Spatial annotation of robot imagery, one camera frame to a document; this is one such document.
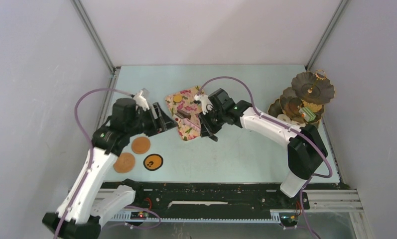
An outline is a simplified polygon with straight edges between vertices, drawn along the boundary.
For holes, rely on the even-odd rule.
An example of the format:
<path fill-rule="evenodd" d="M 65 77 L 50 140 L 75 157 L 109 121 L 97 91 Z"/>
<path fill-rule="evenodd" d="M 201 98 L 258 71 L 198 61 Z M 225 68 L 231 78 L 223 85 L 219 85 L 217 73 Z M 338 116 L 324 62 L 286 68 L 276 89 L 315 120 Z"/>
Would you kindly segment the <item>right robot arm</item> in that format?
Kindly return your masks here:
<path fill-rule="evenodd" d="M 297 201 L 297 194 L 327 157 L 326 147 L 313 125 L 299 127 L 256 111 L 250 102 L 237 103 L 223 89 L 211 95 L 196 94 L 201 105 L 198 115 L 201 137 L 218 141 L 218 133 L 225 124 L 235 125 L 257 132 L 287 149 L 289 172 L 279 187 L 277 203 L 290 208 Z"/>

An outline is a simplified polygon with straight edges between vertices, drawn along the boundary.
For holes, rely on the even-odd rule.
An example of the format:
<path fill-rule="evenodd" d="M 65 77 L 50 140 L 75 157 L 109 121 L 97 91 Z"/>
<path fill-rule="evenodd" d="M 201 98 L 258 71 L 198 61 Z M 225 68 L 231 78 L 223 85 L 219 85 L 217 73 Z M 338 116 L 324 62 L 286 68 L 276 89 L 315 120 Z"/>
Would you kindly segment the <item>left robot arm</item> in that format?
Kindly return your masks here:
<path fill-rule="evenodd" d="M 61 239 L 96 239 L 103 226 L 122 208 L 139 207 L 144 193 L 120 185 L 112 194 L 95 203 L 107 172 L 113 167 L 130 138 L 139 134 L 154 136 L 177 127 L 159 103 L 141 106 L 132 98 L 120 98 L 112 114 L 94 132 L 86 161 L 67 198 L 55 212 L 46 213 L 43 224 Z"/>

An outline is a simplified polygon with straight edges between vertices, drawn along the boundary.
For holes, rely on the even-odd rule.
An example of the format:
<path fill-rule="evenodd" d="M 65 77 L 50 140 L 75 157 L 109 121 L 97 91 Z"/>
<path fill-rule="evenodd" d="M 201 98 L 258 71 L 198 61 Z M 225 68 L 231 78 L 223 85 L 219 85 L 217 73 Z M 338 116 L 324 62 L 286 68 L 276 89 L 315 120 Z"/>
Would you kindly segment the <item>floral rectangular tray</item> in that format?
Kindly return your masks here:
<path fill-rule="evenodd" d="M 194 99 L 200 88 L 201 86 L 194 86 L 165 97 L 170 115 L 177 123 L 178 134 L 183 141 L 190 141 L 201 136 L 199 114 L 202 109 Z"/>

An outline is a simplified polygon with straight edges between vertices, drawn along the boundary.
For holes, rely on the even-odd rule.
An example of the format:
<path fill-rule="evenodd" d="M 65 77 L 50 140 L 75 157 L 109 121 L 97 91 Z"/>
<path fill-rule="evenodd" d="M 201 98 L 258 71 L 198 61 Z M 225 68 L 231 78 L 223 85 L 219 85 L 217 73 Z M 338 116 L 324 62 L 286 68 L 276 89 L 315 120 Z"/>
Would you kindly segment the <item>green striped cake slice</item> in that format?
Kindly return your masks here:
<path fill-rule="evenodd" d="M 298 111 L 301 115 L 301 117 L 306 121 L 306 122 L 311 122 L 316 119 L 316 114 L 312 112 L 309 108 L 307 107 L 301 107 Z"/>

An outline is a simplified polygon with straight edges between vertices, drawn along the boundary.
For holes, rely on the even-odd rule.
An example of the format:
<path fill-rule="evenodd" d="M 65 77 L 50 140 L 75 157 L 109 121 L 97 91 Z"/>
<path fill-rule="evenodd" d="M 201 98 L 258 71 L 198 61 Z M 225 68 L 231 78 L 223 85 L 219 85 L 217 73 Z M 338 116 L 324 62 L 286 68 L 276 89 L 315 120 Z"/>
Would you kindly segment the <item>striped chocolate cake slice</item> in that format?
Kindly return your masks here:
<path fill-rule="evenodd" d="M 176 115 L 179 117 L 179 118 L 181 118 L 181 119 L 191 119 L 191 114 L 190 113 L 188 113 L 188 112 L 186 112 L 186 111 L 184 111 L 184 110 L 178 110 L 177 112 L 176 112 Z"/>

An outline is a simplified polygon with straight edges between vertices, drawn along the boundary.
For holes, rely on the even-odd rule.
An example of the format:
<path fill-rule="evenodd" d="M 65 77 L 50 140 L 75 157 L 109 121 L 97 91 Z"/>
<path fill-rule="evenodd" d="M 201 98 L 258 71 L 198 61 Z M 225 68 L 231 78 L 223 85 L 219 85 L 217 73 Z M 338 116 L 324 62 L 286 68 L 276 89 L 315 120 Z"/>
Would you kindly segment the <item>three tier black cake stand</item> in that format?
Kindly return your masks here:
<path fill-rule="evenodd" d="M 292 79 L 291 86 L 283 90 L 267 113 L 275 118 L 279 114 L 285 114 L 291 119 L 291 124 L 299 127 L 309 124 L 319 127 L 325 105 L 331 102 L 335 93 L 335 87 L 324 70 L 302 72 Z M 316 119 L 306 122 L 298 112 L 301 107 L 309 108 L 316 114 Z"/>

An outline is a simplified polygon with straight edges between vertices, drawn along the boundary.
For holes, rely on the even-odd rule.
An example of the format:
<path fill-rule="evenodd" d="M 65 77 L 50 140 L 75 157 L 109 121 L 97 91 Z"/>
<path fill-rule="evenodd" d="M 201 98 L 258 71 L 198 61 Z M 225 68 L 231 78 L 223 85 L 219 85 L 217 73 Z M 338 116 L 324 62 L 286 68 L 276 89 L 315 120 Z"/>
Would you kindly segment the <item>white donut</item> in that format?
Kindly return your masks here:
<path fill-rule="evenodd" d="M 277 116 L 277 119 L 279 119 L 279 120 L 281 120 L 283 122 L 286 122 L 286 123 L 291 123 L 291 119 L 285 114 L 279 114 Z"/>

